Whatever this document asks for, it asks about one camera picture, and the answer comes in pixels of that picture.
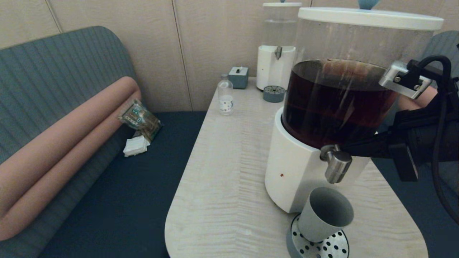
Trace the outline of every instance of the spigot handle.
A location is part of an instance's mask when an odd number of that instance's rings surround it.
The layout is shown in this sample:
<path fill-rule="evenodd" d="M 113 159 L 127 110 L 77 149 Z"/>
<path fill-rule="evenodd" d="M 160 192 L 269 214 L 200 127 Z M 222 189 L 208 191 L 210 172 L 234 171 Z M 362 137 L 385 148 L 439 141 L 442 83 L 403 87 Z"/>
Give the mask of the spigot handle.
<path fill-rule="evenodd" d="M 328 163 L 325 178 L 330 184 L 341 182 L 352 163 L 351 155 L 341 151 L 338 145 L 325 145 L 322 147 L 320 149 L 320 159 Z"/>
<path fill-rule="evenodd" d="M 279 58 L 282 56 L 282 47 L 278 46 L 274 54 L 276 55 L 276 59 L 279 60 Z"/>

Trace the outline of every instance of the blue knob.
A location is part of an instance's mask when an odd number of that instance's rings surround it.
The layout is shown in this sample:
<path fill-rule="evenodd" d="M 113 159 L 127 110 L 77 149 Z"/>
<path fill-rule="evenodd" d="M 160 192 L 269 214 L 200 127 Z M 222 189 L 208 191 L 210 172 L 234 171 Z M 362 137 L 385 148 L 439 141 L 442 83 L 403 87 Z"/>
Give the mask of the blue knob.
<path fill-rule="evenodd" d="M 360 9 L 371 10 L 379 0 L 358 0 L 358 6 Z"/>

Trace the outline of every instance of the drip tray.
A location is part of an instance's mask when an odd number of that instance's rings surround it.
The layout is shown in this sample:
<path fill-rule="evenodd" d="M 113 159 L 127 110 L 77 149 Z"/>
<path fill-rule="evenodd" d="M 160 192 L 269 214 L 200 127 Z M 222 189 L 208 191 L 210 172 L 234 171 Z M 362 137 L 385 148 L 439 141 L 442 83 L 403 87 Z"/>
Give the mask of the drip tray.
<path fill-rule="evenodd" d="M 349 242 L 341 230 L 318 243 L 310 242 L 298 229 L 298 214 L 287 232 L 287 249 L 292 258 L 347 258 Z"/>

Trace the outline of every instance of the wooden table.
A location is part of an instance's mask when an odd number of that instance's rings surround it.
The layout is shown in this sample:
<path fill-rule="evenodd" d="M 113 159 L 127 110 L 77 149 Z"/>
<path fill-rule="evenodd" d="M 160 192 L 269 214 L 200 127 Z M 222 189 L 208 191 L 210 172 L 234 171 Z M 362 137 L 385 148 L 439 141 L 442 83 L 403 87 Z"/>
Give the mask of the wooden table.
<path fill-rule="evenodd" d="M 166 220 L 172 258 L 290 257 L 285 235 L 295 214 L 278 208 L 264 186 L 283 103 L 264 101 L 255 81 L 234 90 L 232 116 L 221 116 L 217 94 L 212 99 Z M 355 211 L 344 229 L 351 257 L 428 256 L 421 232 L 372 162 L 342 193 Z"/>

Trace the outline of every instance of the plastic package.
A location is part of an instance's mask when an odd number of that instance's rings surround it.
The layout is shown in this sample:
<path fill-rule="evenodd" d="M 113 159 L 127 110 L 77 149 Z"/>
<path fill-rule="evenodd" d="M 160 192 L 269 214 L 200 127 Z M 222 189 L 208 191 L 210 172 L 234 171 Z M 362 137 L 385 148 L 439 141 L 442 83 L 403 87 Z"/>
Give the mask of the plastic package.
<path fill-rule="evenodd" d="M 162 127 L 161 121 L 148 111 L 138 99 L 134 99 L 126 105 L 120 112 L 118 119 L 130 128 L 139 131 L 149 142 L 155 138 Z"/>

